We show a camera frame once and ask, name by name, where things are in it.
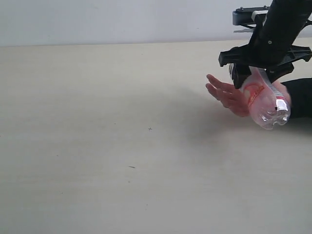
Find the person's open hand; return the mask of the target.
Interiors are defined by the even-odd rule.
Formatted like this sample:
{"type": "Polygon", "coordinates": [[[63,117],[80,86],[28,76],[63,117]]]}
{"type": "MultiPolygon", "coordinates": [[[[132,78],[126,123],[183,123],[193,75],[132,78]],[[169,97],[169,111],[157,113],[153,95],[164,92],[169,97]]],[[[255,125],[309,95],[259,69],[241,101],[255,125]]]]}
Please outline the person's open hand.
{"type": "Polygon", "coordinates": [[[220,101],[223,107],[239,117],[250,115],[247,99],[240,90],[236,89],[233,84],[222,82],[211,74],[206,77],[208,79],[208,83],[206,83],[208,92],[220,101]]]}

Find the black sleeved forearm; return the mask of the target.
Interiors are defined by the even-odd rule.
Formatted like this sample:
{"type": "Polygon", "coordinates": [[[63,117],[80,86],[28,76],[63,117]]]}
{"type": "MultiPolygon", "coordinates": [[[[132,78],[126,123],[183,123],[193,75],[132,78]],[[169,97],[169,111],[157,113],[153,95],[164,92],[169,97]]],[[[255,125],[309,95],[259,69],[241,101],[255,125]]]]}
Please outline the black sleeved forearm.
{"type": "Polygon", "coordinates": [[[291,99],[291,118],[312,117],[312,78],[282,82],[291,99]]]}

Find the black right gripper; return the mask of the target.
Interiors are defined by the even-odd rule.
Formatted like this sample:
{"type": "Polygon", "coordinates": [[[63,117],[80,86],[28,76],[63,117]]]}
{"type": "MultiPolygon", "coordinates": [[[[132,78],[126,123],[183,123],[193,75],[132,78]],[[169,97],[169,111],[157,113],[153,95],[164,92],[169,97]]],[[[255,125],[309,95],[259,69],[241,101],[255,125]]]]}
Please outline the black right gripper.
{"type": "Polygon", "coordinates": [[[240,7],[232,12],[232,24],[251,29],[249,43],[223,51],[219,65],[232,63],[231,78],[235,89],[240,89],[251,75],[249,66],[267,68],[270,83],[290,74],[292,62],[312,57],[309,47],[295,46],[299,33],[312,22],[310,0],[274,0],[271,5],[240,7]]]}

